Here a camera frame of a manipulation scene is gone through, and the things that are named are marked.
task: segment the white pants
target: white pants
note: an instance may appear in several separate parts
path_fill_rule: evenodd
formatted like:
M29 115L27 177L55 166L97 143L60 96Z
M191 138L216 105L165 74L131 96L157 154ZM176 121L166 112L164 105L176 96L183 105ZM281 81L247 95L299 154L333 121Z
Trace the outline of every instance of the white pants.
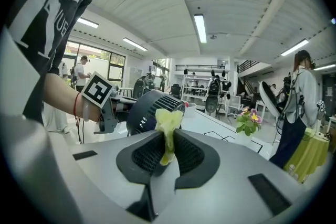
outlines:
M45 128L50 132L63 131L68 126L66 113L47 103L44 103L42 118Z

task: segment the yellow cloth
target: yellow cloth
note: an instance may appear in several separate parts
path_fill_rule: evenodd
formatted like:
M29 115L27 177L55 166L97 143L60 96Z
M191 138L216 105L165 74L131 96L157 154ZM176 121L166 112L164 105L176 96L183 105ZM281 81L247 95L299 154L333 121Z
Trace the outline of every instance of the yellow cloth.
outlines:
M172 162L175 157L173 134L174 130L181 125L183 113L182 111L169 112L167 109L157 109L155 118L155 129L164 133L165 153L160 164L165 166Z
M313 174L318 166L326 161L329 141L322 133L315 134L315 130L307 128L298 148L284 166L289 171L290 165L294 166L292 175L298 175L298 182L302 182L305 176Z

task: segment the red bracelet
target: red bracelet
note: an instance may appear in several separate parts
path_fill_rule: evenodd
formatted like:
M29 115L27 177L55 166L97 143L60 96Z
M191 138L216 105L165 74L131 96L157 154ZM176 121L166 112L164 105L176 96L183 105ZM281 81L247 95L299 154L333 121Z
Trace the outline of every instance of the red bracelet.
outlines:
M73 107L74 107L74 116L75 116L75 120L76 120L76 102L77 102L77 97L78 97L78 95L80 94L80 92L79 93L77 93L77 95L76 95L76 98L75 98L75 103L73 104Z

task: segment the white ceiling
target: white ceiling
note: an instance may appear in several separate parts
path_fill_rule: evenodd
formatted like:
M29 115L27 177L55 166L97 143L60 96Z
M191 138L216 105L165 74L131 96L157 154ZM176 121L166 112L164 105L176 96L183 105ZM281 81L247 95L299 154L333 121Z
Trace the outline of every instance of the white ceiling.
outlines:
M206 44L198 42L196 13L204 14ZM128 37L148 49L131 52L140 58L234 56L285 65L291 56L281 52L306 38L317 65L336 61L336 29L322 0L93 0L83 17L100 26L77 23L72 34L85 31L126 52L134 50L122 41Z

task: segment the dark hair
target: dark hair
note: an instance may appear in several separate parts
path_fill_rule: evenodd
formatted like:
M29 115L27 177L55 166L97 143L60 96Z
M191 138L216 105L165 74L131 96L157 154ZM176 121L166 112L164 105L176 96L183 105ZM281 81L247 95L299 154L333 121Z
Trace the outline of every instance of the dark hair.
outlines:
M298 70L300 63L305 59L309 59L309 61L311 61L310 54L306 50L301 50L295 54L293 70L294 72Z

